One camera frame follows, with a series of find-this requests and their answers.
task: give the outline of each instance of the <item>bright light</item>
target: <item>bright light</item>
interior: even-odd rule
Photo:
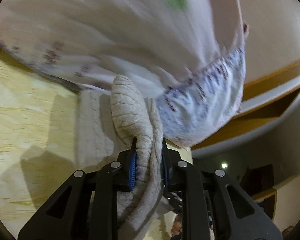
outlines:
[[[223,169],[226,169],[226,168],[228,168],[228,164],[227,164],[227,163],[222,163],[222,164],[221,164],[221,167],[222,167]]]

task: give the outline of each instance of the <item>yellow fabric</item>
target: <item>yellow fabric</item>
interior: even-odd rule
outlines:
[[[0,219],[14,237],[76,170],[77,105],[75,93],[0,50]],[[169,239],[173,219],[155,220],[145,239]]]

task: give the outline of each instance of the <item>silver screw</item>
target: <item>silver screw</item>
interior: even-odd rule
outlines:
[[[179,161],[178,166],[181,167],[181,168],[185,168],[186,166],[188,166],[188,163],[185,162],[185,161]]]
[[[73,174],[76,178],[80,178],[83,176],[83,171],[75,171]]]
[[[113,167],[113,168],[119,168],[120,165],[121,165],[121,163],[119,163],[119,162],[113,162],[113,163],[111,163],[111,167]]]
[[[215,173],[216,173],[216,175],[219,176],[219,177],[223,177],[223,176],[225,176],[225,174],[226,174],[223,170],[216,170]]]

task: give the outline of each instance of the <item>bed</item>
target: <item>bed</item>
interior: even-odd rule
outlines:
[[[18,232],[76,170],[78,95],[0,49],[0,220]],[[176,148],[184,160],[191,152]],[[170,239],[174,213],[156,219],[146,240]]]

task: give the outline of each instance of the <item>metal rivet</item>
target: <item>metal rivet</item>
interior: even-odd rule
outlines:
[[[185,161],[179,161],[178,166],[181,167],[181,168],[185,168],[186,166],[188,166],[188,163],[185,162]]]
[[[76,171],[76,172],[74,172],[73,175],[74,175],[76,178],[80,178],[80,177],[83,176],[83,171]]]
[[[216,173],[216,175],[219,176],[219,177],[223,177],[223,176],[225,176],[225,174],[226,174],[223,170],[216,170],[215,173]]]
[[[121,165],[121,163],[119,163],[119,162],[113,162],[113,163],[111,163],[111,167],[113,167],[113,168],[119,168],[120,165]]]

